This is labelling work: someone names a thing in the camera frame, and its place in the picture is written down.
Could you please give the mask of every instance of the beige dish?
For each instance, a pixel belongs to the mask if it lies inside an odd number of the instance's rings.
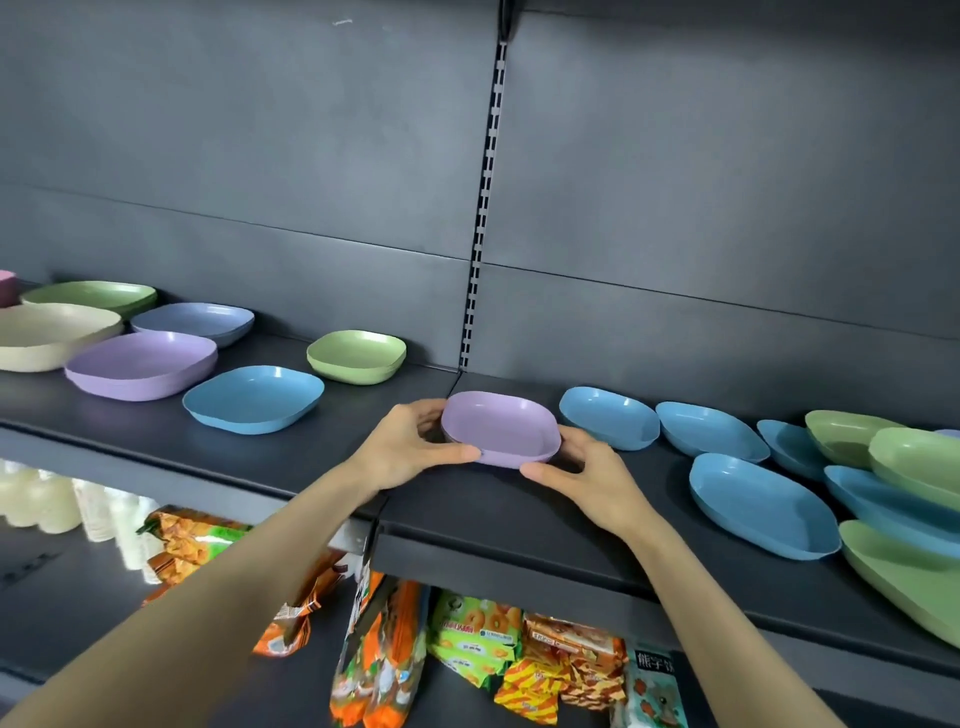
[[[123,330],[120,314],[73,303],[0,309],[0,369],[49,372]]]

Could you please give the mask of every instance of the green plate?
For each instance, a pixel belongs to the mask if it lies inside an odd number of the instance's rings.
[[[960,559],[930,553],[874,531],[840,524],[843,555],[895,607],[944,642],[960,647]]]
[[[113,283],[108,280],[70,280],[27,291],[23,303],[75,303],[103,308],[129,319],[156,303],[156,289],[135,283]]]
[[[882,417],[815,409],[806,414],[806,428],[827,460],[849,468],[870,468],[867,447],[880,430],[903,427]]]
[[[960,511],[960,438],[923,429],[881,430],[870,443],[870,467],[891,485]]]
[[[396,374],[407,356],[402,339],[372,331],[333,331],[306,350],[306,360],[323,376],[347,384],[379,384]]]

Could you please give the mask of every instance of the plastic dish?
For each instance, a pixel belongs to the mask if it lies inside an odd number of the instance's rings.
[[[660,418],[643,402],[595,387],[564,392],[560,412],[612,448],[638,450],[660,437]]]
[[[332,331],[311,344],[314,371],[347,384],[379,384],[396,374],[407,356],[402,339],[372,331]]]
[[[711,521],[783,558],[812,561],[840,550],[837,519],[827,504],[759,465],[700,455],[690,470],[690,491]]]
[[[480,448],[478,463],[519,468],[549,460],[560,449],[557,420],[534,401],[493,392],[458,392],[446,401],[444,434]]]
[[[830,492],[880,533],[925,551],[960,558],[960,513],[880,480],[873,473],[830,465]]]
[[[824,479],[824,468],[830,463],[817,449],[805,427],[779,420],[760,420],[756,429],[770,446],[774,462],[781,468],[810,480]]]
[[[804,418],[817,449],[835,465],[870,468],[867,447],[874,435],[885,427],[903,427],[882,417],[815,409]]]
[[[684,455],[696,457],[718,452],[758,463],[770,457],[770,449],[753,429],[733,415],[718,409],[662,401],[657,405],[660,428],[670,444]]]
[[[265,435],[299,420],[323,393],[318,376],[283,367],[240,367],[198,384],[183,395],[183,406],[204,425]]]
[[[960,561],[929,553],[873,530],[840,526],[843,555],[870,586],[923,629],[960,647]]]
[[[49,372],[123,330],[119,314],[70,303],[0,310],[0,369]]]
[[[113,400],[161,400],[213,371],[217,345],[201,336],[140,331],[101,342],[66,363],[67,378]]]
[[[105,308],[129,319],[156,303],[156,289],[135,283],[114,283],[109,280],[70,280],[27,291],[23,303],[75,303]]]
[[[960,440],[923,429],[883,429],[870,443],[874,473],[914,496],[960,511]]]
[[[16,273],[0,271],[0,308],[15,305],[16,302]]]
[[[134,331],[173,331],[202,336],[228,347],[253,327],[253,312],[218,303],[168,303],[134,316]]]

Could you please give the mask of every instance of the hand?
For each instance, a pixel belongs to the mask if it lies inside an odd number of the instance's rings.
[[[540,485],[564,494],[591,521],[624,541],[638,528],[655,525],[660,516],[637,488],[634,478],[613,449],[582,429],[560,425],[561,454],[584,469],[567,473],[545,463],[524,463],[520,472]]]
[[[394,406],[346,465],[358,471],[372,496],[402,485],[435,465],[471,463],[480,457],[473,445],[438,445],[422,438],[440,419],[446,400],[418,400]]]

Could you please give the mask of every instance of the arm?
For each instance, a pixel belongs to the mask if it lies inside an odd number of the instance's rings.
[[[542,463],[520,471],[571,498],[621,538],[643,566],[722,728],[842,728],[843,723],[767,643],[605,443],[561,427],[573,474]]]
[[[90,647],[19,703],[2,728],[203,725],[357,506],[426,468],[480,456],[472,446],[421,439],[444,404],[394,407],[349,460]]]

